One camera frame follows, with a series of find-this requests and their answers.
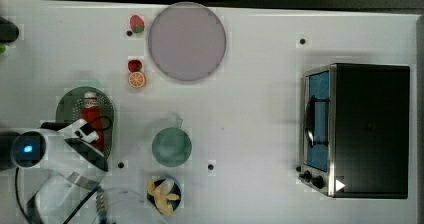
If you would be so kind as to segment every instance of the white table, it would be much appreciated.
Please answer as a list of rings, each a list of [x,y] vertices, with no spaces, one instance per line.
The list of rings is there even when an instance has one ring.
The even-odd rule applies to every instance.
[[[210,78],[184,85],[167,78],[149,57],[149,25],[163,8],[0,0],[0,14],[10,16],[22,32],[7,55],[0,55],[0,124],[34,128],[54,120],[60,98],[88,84],[103,88],[116,108],[115,143],[103,186],[142,193],[151,176],[175,177],[184,186],[184,202],[169,223],[416,223],[417,16],[212,8],[226,29],[226,56]],[[125,34],[132,14],[144,17],[141,36]],[[129,56],[144,60],[148,85],[141,90],[128,85]],[[329,199],[299,182],[294,169],[300,77],[333,62],[410,65],[407,200]],[[151,143],[159,130],[175,125],[177,116],[184,119],[193,152],[184,166],[166,168],[153,158]],[[216,163],[211,173],[209,160]],[[119,169],[119,162],[125,168]],[[28,172],[21,179],[26,198],[41,183]],[[8,182],[2,178],[8,186],[0,203],[2,223],[22,223],[13,173],[1,174],[10,175]],[[91,223],[89,209],[82,212],[90,213],[87,219],[82,214],[74,222]]]

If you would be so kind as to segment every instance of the oven knob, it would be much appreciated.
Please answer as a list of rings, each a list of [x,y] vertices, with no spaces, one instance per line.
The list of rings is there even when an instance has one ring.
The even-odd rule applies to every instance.
[[[316,186],[318,189],[321,189],[324,187],[324,179],[322,179],[322,176],[317,176],[311,179],[312,185]]]
[[[311,173],[309,171],[305,171],[303,174],[299,174],[299,177],[305,180],[306,182],[309,182],[311,180]]]

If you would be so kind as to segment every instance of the orange slice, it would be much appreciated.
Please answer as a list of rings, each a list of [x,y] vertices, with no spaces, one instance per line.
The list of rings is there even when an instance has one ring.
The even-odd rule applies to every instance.
[[[142,87],[146,84],[146,76],[142,72],[133,72],[128,81],[132,87]]]

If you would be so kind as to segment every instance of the green bowl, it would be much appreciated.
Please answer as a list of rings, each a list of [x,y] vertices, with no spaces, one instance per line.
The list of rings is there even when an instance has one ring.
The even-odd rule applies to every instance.
[[[180,128],[160,131],[153,140],[152,152],[156,160],[167,167],[177,167],[190,157],[190,137]]]

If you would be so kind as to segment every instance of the toaster oven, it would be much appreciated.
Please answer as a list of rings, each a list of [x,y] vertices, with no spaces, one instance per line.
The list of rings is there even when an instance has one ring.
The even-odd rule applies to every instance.
[[[409,67],[336,63],[303,78],[301,181],[335,198],[407,198]]]

